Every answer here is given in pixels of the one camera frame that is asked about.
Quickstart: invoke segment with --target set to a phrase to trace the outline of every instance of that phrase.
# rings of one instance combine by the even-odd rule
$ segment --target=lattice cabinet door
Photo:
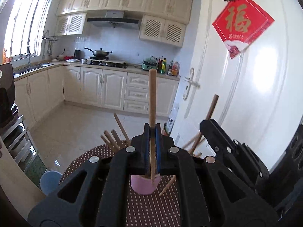
[[[69,24],[69,18],[70,18],[70,15],[58,17],[55,36],[66,35],[67,26]]]
[[[77,13],[70,15],[69,25],[67,26],[67,35],[82,34],[86,13]]]
[[[162,42],[182,47],[186,25],[166,20]]]
[[[139,38],[153,41],[162,41],[165,19],[153,16],[144,16],[142,19]]]

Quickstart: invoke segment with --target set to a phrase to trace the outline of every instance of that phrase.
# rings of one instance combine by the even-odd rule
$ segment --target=drawer
[[[147,114],[148,103],[125,100],[124,101],[124,111],[133,113],[144,113]]]
[[[128,73],[126,86],[148,89],[149,76],[136,73]]]
[[[148,93],[148,89],[126,86],[125,99],[139,102],[148,102]]]

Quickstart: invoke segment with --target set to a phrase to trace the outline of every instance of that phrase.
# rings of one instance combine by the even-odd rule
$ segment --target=blue trash can
[[[62,174],[57,171],[47,171],[40,178],[40,188],[45,195],[49,195],[59,185]]]

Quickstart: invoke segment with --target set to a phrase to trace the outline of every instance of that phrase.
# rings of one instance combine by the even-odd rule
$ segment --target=table
[[[107,145],[95,147],[76,158],[64,172],[60,183],[92,156],[105,159],[114,156]],[[151,195],[139,195],[130,185],[127,195],[126,226],[177,227],[180,226],[180,211],[176,182],[159,196],[172,176],[163,176],[157,189]]]

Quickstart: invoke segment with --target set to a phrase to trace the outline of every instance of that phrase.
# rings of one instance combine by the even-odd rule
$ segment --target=window
[[[15,1],[5,34],[7,57],[13,56],[15,60],[26,53],[40,55],[48,2],[49,0]]]

